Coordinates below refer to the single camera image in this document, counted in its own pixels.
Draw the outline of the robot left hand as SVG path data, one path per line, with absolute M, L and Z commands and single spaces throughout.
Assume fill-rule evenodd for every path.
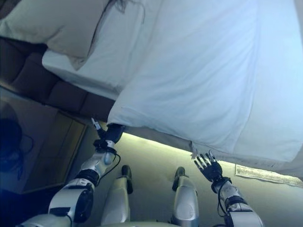
M 93 117 L 91 118 L 91 121 L 102 142 L 111 141 L 113 143 L 117 143 L 120 140 L 125 129 L 125 126 L 123 125 L 111 123 L 107 126 L 107 130 L 104 130 L 99 122 Z

